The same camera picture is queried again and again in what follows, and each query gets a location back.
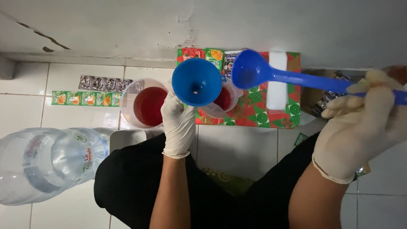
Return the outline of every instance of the red drink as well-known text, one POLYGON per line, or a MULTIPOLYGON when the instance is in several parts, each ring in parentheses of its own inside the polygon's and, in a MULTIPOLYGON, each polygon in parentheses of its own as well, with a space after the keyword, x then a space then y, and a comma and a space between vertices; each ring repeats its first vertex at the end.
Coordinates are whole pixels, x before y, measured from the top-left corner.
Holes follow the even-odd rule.
POLYGON ((221 93, 213 102, 220 106, 223 110, 229 109, 230 105, 232 104, 230 92, 226 88, 222 87, 221 93))
POLYGON ((161 107, 168 92, 159 87, 142 90, 134 100, 133 110, 136 118, 146 126, 162 123, 161 107))

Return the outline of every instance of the plastic water bottle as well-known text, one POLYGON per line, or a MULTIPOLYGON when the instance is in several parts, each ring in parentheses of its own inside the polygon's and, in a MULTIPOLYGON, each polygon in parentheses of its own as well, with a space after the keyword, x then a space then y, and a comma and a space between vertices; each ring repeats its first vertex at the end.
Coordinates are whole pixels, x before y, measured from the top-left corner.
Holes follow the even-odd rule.
POLYGON ((0 139, 0 203, 48 200, 95 177, 108 139, 88 128, 29 128, 0 139))

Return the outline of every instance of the green and red patterned box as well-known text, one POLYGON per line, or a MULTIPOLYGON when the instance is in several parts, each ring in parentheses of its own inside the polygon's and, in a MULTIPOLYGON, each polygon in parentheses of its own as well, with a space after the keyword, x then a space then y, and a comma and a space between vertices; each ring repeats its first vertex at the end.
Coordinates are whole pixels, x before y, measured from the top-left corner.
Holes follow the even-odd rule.
MULTIPOLYGON (((261 53, 268 61, 268 53, 261 53)), ((287 70, 301 71, 300 54, 287 52, 287 70)), ((269 110, 266 108, 267 83, 244 91, 233 110, 227 112, 229 117, 217 119, 209 117, 198 109, 196 124, 255 126, 265 128, 295 128, 300 123, 301 87, 287 84, 288 103, 285 110, 269 110)))

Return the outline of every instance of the person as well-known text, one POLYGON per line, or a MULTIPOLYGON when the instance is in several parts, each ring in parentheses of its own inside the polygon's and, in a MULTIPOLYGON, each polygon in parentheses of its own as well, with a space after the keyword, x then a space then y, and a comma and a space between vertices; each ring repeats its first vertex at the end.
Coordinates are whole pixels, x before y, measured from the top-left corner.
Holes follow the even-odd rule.
POLYGON ((131 228, 340 228, 342 197, 355 171, 407 140, 407 106, 394 106, 384 72, 338 97, 320 133, 298 145, 242 196, 231 196, 196 167, 188 151, 196 108, 169 92, 161 108, 164 133, 112 152, 99 166, 99 207, 131 228))

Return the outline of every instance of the white latex glove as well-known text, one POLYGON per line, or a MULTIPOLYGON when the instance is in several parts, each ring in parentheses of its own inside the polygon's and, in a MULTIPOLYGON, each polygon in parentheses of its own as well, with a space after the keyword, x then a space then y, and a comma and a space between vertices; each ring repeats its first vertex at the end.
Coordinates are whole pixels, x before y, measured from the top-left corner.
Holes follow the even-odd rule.
POLYGON ((313 164, 323 177, 340 184, 350 183, 364 163, 407 140, 407 106, 394 106, 392 92, 403 86, 380 70, 365 78, 348 90, 367 91, 365 98, 338 97, 322 113, 333 118, 317 139, 313 164))
POLYGON ((174 159, 188 156, 188 148, 195 136, 197 108, 184 105, 169 91, 161 107, 162 123, 166 136, 163 154, 174 159))

